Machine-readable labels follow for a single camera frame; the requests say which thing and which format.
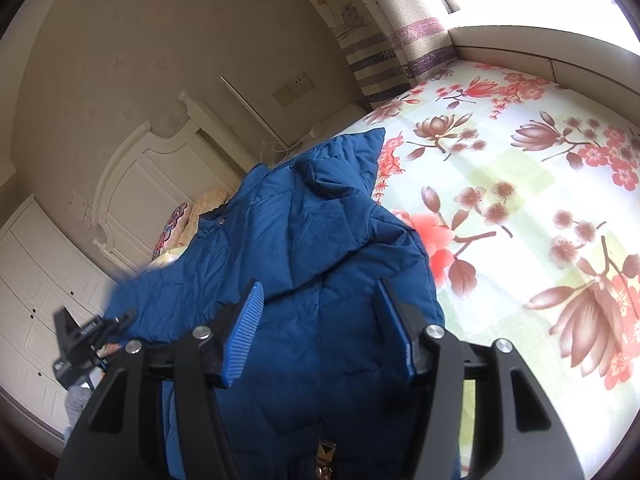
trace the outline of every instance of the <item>silver screw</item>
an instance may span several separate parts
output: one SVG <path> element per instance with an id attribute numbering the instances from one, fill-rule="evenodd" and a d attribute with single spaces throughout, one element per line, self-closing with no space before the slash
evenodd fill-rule
<path id="1" fill-rule="evenodd" d="M 137 339 L 132 339 L 124 347 L 124 349 L 127 351 L 127 354 L 137 354 L 138 352 L 140 352 L 141 348 L 142 343 Z"/>
<path id="2" fill-rule="evenodd" d="M 211 329 L 208 326 L 197 326 L 192 333 L 196 339 L 206 339 L 211 335 Z"/>
<path id="3" fill-rule="evenodd" d="M 444 329 L 440 325 L 429 325 L 424 331 L 433 339 L 442 339 L 444 336 Z"/>
<path id="4" fill-rule="evenodd" d="M 495 347 L 504 354 L 508 354 L 509 352 L 511 352 L 511 350 L 513 350 L 513 345 L 508 339 L 498 339 L 495 342 Z"/>

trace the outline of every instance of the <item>white headboard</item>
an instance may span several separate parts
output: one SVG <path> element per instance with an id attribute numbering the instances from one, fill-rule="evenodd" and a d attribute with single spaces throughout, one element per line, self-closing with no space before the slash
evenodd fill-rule
<path id="1" fill-rule="evenodd" d="M 162 228 L 179 204 L 213 187 L 235 192 L 257 164 L 206 104 L 185 91 L 178 99 L 190 120 L 170 139 L 156 136 L 148 121 L 139 126 L 107 163 L 95 193 L 92 225 L 102 227 L 106 241 L 96 238 L 94 244 L 129 274 L 151 261 Z M 227 164 L 202 133 L 238 168 Z"/>

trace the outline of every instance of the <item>blue puffer jacket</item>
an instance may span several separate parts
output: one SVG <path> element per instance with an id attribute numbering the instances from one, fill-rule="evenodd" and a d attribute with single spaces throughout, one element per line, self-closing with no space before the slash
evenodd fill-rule
<path id="1" fill-rule="evenodd" d="M 384 133 L 335 137 L 272 171 L 256 166 L 201 216 L 177 262 L 119 286 L 107 309 L 138 310 L 129 337 L 173 341 L 237 302 L 252 278 L 262 282 L 244 373 L 216 392 L 243 480 L 306 478 L 296 471 L 312 471 L 296 464 L 313 463 L 319 438 L 337 444 L 337 479 L 398 477 L 417 398 L 386 360 L 374 284 L 388 277 L 400 300 L 444 320 L 417 233 L 371 199 Z M 170 384 L 164 398 L 170 472 L 184 478 Z"/>

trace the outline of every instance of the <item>floral bed sheet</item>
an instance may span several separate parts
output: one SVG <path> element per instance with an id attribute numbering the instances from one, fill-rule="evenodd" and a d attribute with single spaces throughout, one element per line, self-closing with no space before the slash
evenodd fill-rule
<path id="1" fill-rule="evenodd" d="M 590 478 L 640 406 L 640 128 L 544 79 L 465 61 L 344 133 L 378 126 L 373 198 L 420 234 L 448 329 L 515 343 Z M 463 470 L 472 388 L 464 398 Z"/>

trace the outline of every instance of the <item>silver pole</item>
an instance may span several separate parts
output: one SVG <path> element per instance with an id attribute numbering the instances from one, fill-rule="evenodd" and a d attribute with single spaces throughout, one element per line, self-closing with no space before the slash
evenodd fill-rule
<path id="1" fill-rule="evenodd" d="M 244 105 L 244 107 L 251 112 L 251 115 L 256 118 L 256 120 L 264 127 L 265 130 L 268 131 L 269 135 L 273 137 L 273 140 L 278 142 L 285 149 L 289 149 L 289 147 L 284 143 L 284 141 L 280 138 L 280 136 L 271 128 L 267 121 L 265 121 L 260 114 L 247 102 L 247 100 L 240 95 L 240 92 L 234 88 L 234 86 L 226 80 L 224 76 L 220 76 L 220 81 L 222 81 L 225 86 L 229 89 L 229 91 L 236 96 L 236 98 Z"/>

